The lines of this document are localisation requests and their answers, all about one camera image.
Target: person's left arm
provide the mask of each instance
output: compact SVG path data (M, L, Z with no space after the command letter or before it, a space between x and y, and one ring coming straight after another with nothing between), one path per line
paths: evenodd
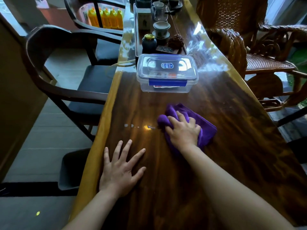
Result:
M107 147L104 149L104 167L99 183L99 192L63 230L101 229L117 199L127 195L136 185L143 176L146 167L140 168L134 176L132 176L131 170L144 154L145 149L139 151L130 161L126 162L131 143L132 140L129 140L119 157L122 147L122 141L119 141L112 162L109 158L109 149Z

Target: person's left hand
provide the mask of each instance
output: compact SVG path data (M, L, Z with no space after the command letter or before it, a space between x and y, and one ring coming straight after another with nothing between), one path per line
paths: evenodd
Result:
M99 191L107 190L117 198L123 197L129 193L143 176L146 167L140 168L134 176L132 176L131 170L144 154L144 148L135 154L130 161L126 162L131 143L132 140L129 140L119 158L122 147L122 141L119 141L114 150L112 162L110 162L109 158L109 149L107 147L104 149L104 167L99 182Z

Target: glass jug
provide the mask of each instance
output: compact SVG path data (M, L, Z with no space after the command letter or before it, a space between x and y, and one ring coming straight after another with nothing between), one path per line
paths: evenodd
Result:
M168 18L168 15L165 14L166 5L160 1L155 1L151 5L151 18L154 22L160 22L160 21L166 21Z

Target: transparent lid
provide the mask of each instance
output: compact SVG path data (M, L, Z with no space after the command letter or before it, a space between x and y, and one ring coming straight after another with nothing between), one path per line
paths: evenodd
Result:
M140 79L198 81L195 61L188 55L141 54L138 59L137 76Z

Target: hand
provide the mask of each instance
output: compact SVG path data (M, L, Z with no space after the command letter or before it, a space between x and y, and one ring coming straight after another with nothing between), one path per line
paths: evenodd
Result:
M176 113L180 122L172 116L167 116L174 129L172 130L167 126L165 130L170 136L171 143L182 153L191 146L197 146L197 139L201 127L195 124L195 119L189 117L188 123L183 114L179 111L176 111Z
M135 154L130 161L126 162L131 143L132 140L129 140L119 158L122 147L122 141L119 141L114 150L112 162L110 162L109 158L109 149L107 147L104 149L104 167L99 182L99 191L108 190L117 198L123 197L129 193L137 181L143 176L146 167L140 168L134 176L132 176L131 170L144 154L144 148Z

